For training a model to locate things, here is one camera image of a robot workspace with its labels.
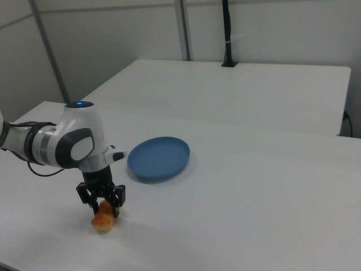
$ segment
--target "white table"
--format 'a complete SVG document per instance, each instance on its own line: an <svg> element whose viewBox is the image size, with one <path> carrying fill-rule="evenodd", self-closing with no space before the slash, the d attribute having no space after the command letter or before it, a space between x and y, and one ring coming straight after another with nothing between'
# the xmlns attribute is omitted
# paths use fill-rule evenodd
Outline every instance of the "white table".
<svg viewBox="0 0 361 271"><path fill-rule="evenodd" d="M62 108L44 102L19 121L56 123ZM359 270L358 139L99 108L109 144L130 151L179 137L191 148L188 166L144 184L126 161L113 164L126 202L114 228L97 234L75 189L80 171L41 178L1 152L1 263L21 271Z"/></svg>
<svg viewBox="0 0 361 271"><path fill-rule="evenodd" d="M114 110L336 135L350 68L137 60L85 100Z"/></svg>

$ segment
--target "black cable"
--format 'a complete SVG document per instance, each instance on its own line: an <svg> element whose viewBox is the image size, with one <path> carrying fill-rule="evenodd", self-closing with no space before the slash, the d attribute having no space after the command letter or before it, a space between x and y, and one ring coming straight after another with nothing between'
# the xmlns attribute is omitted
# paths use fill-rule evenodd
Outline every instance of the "black cable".
<svg viewBox="0 0 361 271"><path fill-rule="evenodd" d="M344 115L342 116L342 122L346 119L349 119L349 123L350 123L350 134L351 134L351 137L354 137L353 135L353 129L352 129L352 123L351 123L351 118L350 118L350 115L349 115L349 112L348 111L344 111Z"/></svg>
<svg viewBox="0 0 361 271"><path fill-rule="evenodd" d="M19 123L19 124L10 124L10 127L32 127L34 126L35 123L33 122L28 122L28 123Z"/></svg>
<svg viewBox="0 0 361 271"><path fill-rule="evenodd" d="M56 175L56 174L58 174L58 173L60 173L60 172L62 172L62 171L64 170L64 168L62 168L61 170L59 170L59 171L57 171L57 172L54 172L54 173L52 173L52 174L43 175L43 174L37 173L37 172L32 168L32 166L30 165L30 162L28 162L28 167L29 167L29 169L31 170L31 172L33 172L35 175L40 176L40 177L50 177L50 176L54 176L54 175Z"/></svg>
<svg viewBox="0 0 361 271"><path fill-rule="evenodd" d="M350 123L351 137L354 137L354 136L353 136L353 131L352 131L352 123L351 123L350 116L348 117L348 119L349 119L349 123Z"/></svg>

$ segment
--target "black mount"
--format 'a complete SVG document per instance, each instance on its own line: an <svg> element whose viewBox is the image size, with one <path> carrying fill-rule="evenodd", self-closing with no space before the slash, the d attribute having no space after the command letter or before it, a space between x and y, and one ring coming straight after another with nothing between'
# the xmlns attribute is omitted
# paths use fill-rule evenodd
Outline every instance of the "black mount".
<svg viewBox="0 0 361 271"><path fill-rule="evenodd" d="M93 208L94 214L98 211L98 198L104 198L113 209L113 216L118 217L119 207L125 202L125 186L114 185L110 166L97 172L83 172L84 182L77 186L78 194L84 204Z"/></svg>
<svg viewBox="0 0 361 271"><path fill-rule="evenodd" d="M232 48L231 48L231 16L228 9L228 0L222 0L223 6L223 23L224 23L224 38L226 41L226 54L224 56L224 63L222 67L233 68L237 65L232 59Z"/></svg>

